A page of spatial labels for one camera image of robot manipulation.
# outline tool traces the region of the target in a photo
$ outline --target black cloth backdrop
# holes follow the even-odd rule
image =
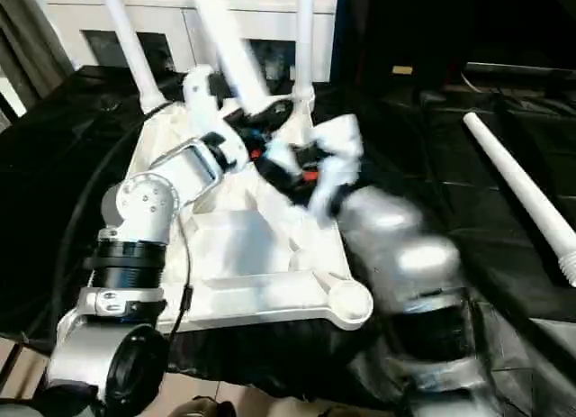
[[[177,75],[159,79],[172,99],[181,98],[180,80]],[[322,85],[314,118],[321,122],[355,113],[364,136],[364,174],[417,203],[430,229],[449,235],[461,248],[507,415],[570,415],[576,397],[570,385],[527,345],[531,330],[518,335],[505,319],[536,319],[535,337],[549,332],[569,347],[576,334],[571,304],[576,291],[461,119],[477,111],[576,225],[575,108],[566,101],[472,93],[423,94],[418,104],[406,97],[390,89],[374,100],[352,88]],[[50,288],[62,232],[99,160],[139,117],[127,71],[83,68],[0,134],[3,336],[50,353]],[[90,199],[67,266],[64,307],[74,304],[86,283],[81,265],[103,226],[100,199],[122,179],[135,141],[111,164]],[[349,260],[356,277],[366,282],[350,254]],[[169,370],[255,385],[277,396],[392,408],[401,389],[386,365],[385,329],[376,308],[359,331],[310,320],[187,332],[176,341]],[[569,365],[570,358],[565,359]]]

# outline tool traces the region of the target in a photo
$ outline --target circular mount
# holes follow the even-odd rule
[[[374,300],[368,289],[355,280],[336,283],[328,293],[332,312],[348,326],[362,326],[372,315]]]

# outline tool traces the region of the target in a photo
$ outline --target white pole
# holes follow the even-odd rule
[[[468,113],[463,120],[552,247],[570,284],[576,286],[576,233],[572,227],[478,115]]]
[[[207,37],[216,47],[218,57],[232,92],[248,115],[264,111],[271,103],[266,83],[256,59],[240,39],[234,16],[225,0],[194,0]]]
[[[293,95],[297,101],[314,107],[312,87],[312,37],[314,31],[314,0],[298,0],[298,36],[296,38],[296,81]]]
[[[104,0],[112,16],[116,35],[120,41],[128,66],[138,86],[140,93],[140,106],[142,111],[147,113],[163,104],[166,99],[160,93],[156,81],[152,76],[152,71],[144,50],[140,44],[136,32],[132,28],[130,18],[126,13],[126,7],[122,0]]]

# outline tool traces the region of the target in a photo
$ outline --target black wire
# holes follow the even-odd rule
[[[178,216],[176,217],[176,221],[178,223],[178,231],[180,232],[180,237],[182,238],[182,242],[184,244],[184,250],[186,252],[186,281],[182,289],[182,298],[180,299],[180,312],[176,317],[176,321],[174,323],[174,326],[172,327],[172,331],[170,331],[170,336],[168,336],[168,346],[170,348],[172,348],[172,345],[174,344],[176,333],[180,328],[180,324],[182,323],[182,318],[184,318],[184,314],[188,310],[190,310],[190,304],[192,302],[192,293],[193,293],[193,289],[190,286],[190,281],[192,280],[192,256],[190,255],[190,248],[188,247],[188,238],[186,237],[184,224],[182,223],[182,216],[180,214],[178,214]]]
[[[56,343],[56,331],[58,328],[58,321],[59,321],[59,317],[61,315],[61,310],[62,310],[62,307],[61,307],[62,285],[63,285],[64,280],[65,280],[65,273],[66,273],[66,268],[68,266],[70,249],[72,246],[72,241],[74,240],[74,238],[76,236],[77,226],[80,223],[80,220],[82,219],[82,217],[84,216],[84,211],[85,211],[86,205],[88,204],[88,200],[90,198],[90,195],[94,191],[95,186],[98,183],[98,181],[100,180],[102,174],[110,165],[110,162],[112,161],[112,159],[120,151],[122,151],[122,148],[128,143],[128,141],[131,141],[132,137],[138,133],[138,130],[141,127],[141,125],[144,122],[146,122],[147,120],[149,120],[151,117],[153,117],[154,115],[156,115],[157,113],[162,111],[164,108],[169,106],[170,104],[171,104],[171,102],[166,102],[165,104],[162,104],[158,108],[145,114],[141,119],[137,120],[132,126],[130,126],[127,129],[126,133],[124,133],[122,135],[122,137],[118,141],[116,141],[116,144],[108,151],[106,156],[104,156],[103,159],[100,161],[100,163],[98,164],[98,166],[96,167],[96,169],[94,170],[94,172],[92,173],[90,178],[88,179],[88,182],[84,186],[84,189],[82,189],[82,192],[80,193],[80,196],[78,197],[78,199],[76,201],[76,205],[74,206],[74,210],[72,211],[72,214],[70,215],[70,219],[68,220],[66,229],[64,230],[64,235],[62,237],[62,241],[61,241],[59,249],[58,249],[58,255],[56,258],[56,266],[54,269],[54,278],[52,280],[52,293],[51,293],[51,296],[52,296],[52,298],[51,298],[51,313],[52,313],[52,315],[51,315],[51,322],[52,322],[51,334],[52,334],[52,337],[51,338],[52,338],[53,343]]]

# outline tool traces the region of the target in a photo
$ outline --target floor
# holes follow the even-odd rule
[[[0,362],[4,363],[12,344],[9,340],[0,339]],[[26,349],[18,358],[0,397],[32,397],[47,362],[47,358]],[[218,402],[230,401],[234,403],[238,417],[316,417],[329,409],[338,410],[337,417],[392,417],[386,412],[352,408],[328,401],[305,403],[294,398],[275,399],[252,387],[174,374],[165,376],[160,394],[140,416],[168,416],[178,405],[195,396],[215,397]]]

